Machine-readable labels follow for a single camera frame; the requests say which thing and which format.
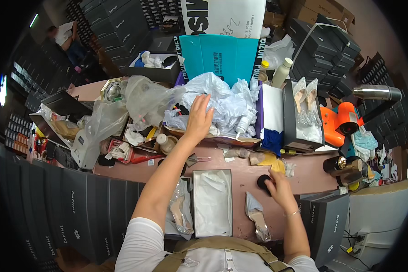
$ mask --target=fluorescent light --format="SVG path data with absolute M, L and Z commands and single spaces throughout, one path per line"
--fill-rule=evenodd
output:
M 31 27 L 32 27 L 33 23 L 34 23 L 34 22 L 35 22 L 35 20 L 36 20 L 36 17 L 38 17 L 38 13 L 37 13 L 37 14 L 35 15 L 35 17 L 33 18 L 32 23 L 30 24 L 29 28 L 31 28 Z
M 0 105 L 3 107 L 6 102 L 6 75 L 2 76 L 2 82 L 0 86 Z

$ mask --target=white t-shirt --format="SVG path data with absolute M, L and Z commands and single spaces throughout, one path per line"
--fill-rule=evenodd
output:
M 66 40 L 68 40 L 68 38 L 73 35 L 73 33 L 71 32 L 73 23 L 74 21 L 63 24 L 57 28 L 57 35 L 54 39 L 56 40 L 56 43 L 58 45 L 62 46 L 62 44 L 64 44 Z
M 151 272 L 169 252 L 164 251 L 163 231 L 147 218 L 130 220 L 118 255 L 115 272 Z M 288 266 L 296 272 L 318 272 L 312 258 L 298 256 Z M 195 248 L 187 251 L 177 272 L 271 272 L 258 254 L 235 250 Z

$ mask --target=apron strap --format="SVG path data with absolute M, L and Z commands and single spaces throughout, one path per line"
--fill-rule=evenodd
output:
M 153 272 L 176 272 L 188 249 L 193 248 L 221 248 L 247 253 L 256 253 L 273 272 L 279 272 L 287 266 L 278 260 L 266 247 L 253 242 L 229 236 L 211 236 L 201 239 L 192 239 L 185 243 L 177 243 L 174 253 L 167 256 L 156 266 Z

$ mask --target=teal cardboard box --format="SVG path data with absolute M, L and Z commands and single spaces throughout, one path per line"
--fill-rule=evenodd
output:
M 213 72 L 230 87 L 238 78 L 249 82 L 258 77 L 265 42 L 212 34 L 174 37 L 177 53 L 184 58 L 181 70 L 185 82 Z

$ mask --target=woman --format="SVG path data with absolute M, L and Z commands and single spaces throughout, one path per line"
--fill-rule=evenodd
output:
M 187 157 L 210 128 L 214 109 L 206 113 L 209 100 L 210 95 L 195 98 L 186 133 L 144 187 L 127 227 L 115 271 L 270 272 L 288 267 L 296 272 L 318 271 L 310 258 L 307 234 L 290 184 L 281 173 L 273 171 L 270 171 L 273 180 L 266 180 L 266 185 L 284 209 L 284 263 L 253 242 L 225 236 L 189 241 L 176 249 L 177 253 L 164 251 L 163 230 L 168 204 Z

